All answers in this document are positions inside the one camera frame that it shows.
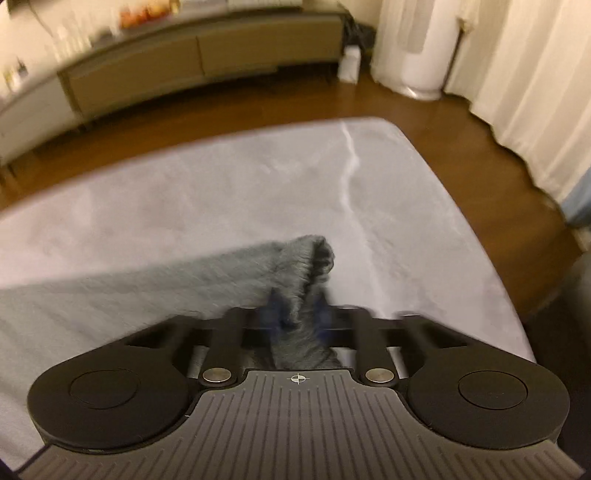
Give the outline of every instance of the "gray fabric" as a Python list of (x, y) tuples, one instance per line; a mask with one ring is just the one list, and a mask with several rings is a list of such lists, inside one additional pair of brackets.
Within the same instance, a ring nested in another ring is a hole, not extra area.
[(309, 299), (332, 266), (333, 253), (324, 238), (305, 236), (143, 271), (0, 291), (0, 445), (9, 457), (5, 460), (32, 453), (22, 413), (38, 375), (171, 314), (217, 318), (232, 306), (261, 305), (276, 288), (289, 302), (293, 325), (272, 345), (275, 366), (339, 367), (332, 351), (316, 340), (307, 315)]

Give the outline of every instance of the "crosshair logo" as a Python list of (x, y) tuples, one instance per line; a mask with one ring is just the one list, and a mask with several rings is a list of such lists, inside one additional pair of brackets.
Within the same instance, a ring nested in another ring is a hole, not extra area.
[(299, 385), (302, 382), (305, 382), (306, 380), (309, 380), (309, 379), (307, 377), (304, 377), (303, 375), (297, 374), (297, 375), (294, 375), (293, 377), (291, 377), (290, 380), (293, 383), (297, 383)]

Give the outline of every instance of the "cable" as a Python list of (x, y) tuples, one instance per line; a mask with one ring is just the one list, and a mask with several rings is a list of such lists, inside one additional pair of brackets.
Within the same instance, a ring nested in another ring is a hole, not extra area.
[(31, 11), (31, 13), (32, 13), (32, 14), (33, 14), (33, 16), (35, 17), (35, 19), (36, 19), (36, 20), (39, 22), (39, 25), (41, 25), (41, 26), (43, 27), (43, 29), (44, 29), (44, 30), (45, 30), (47, 33), (49, 33), (49, 36), (50, 36), (51, 38), (54, 38), (54, 36), (55, 36), (55, 35), (54, 35), (54, 34), (53, 34), (53, 32), (51, 31), (51, 28), (49, 28), (49, 27), (47, 26), (47, 24), (46, 24), (46, 23), (45, 23), (45, 22), (44, 22), (44, 21), (41, 19), (41, 17), (40, 17), (40, 16), (39, 16), (39, 14), (37, 13), (37, 10), (35, 10), (35, 9), (33, 8), (33, 5), (32, 5), (32, 3), (31, 3), (31, 0), (27, 0), (27, 4), (28, 4), (28, 6), (29, 6), (29, 10)]

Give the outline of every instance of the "circular pad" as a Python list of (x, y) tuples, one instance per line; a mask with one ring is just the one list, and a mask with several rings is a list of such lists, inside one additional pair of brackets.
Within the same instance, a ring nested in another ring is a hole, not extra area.
[(129, 370), (97, 370), (76, 378), (70, 395), (90, 408), (113, 408), (129, 401), (138, 387), (138, 376)]
[(429, 355), (409, 380), (408, 403), (435, 432), (501, 450), (556, 440), (570, 400), (560, 379), (545, 368), (472, 345)]
[(41, 436), (76, 449), (120, 449), (170, 428), (185, 412), (189, 387), (157, 350), (110, 346), (56, 365), (29, 390)]
[(460, 393), (468, 402), (490, 410), (505, 410), (527, 398), (523, 382), (503, 372), (474, 372), (460, 380)]

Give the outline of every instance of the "cabinet drawer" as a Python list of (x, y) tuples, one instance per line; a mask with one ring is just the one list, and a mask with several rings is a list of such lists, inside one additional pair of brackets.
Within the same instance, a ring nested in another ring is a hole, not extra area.
[(35, 87), (0, 115), (0, 163), (78, 123), (57, 78)]
[(207, 76), (257, 67), (338, 60), (343, 21), (337, 16), (225, 21), (197, 34)]
[(28, 122), (40, 109), (51, 108), (59, 112), (71, 110), (57, 77), (24, 93), (6, 111), (0, 112), (0, 132), (7, 134), (19, 124)]
[(80, 110), (90, 116), (199, 83), (202, 77), (195, 34), (123, 46), (68, 73)]

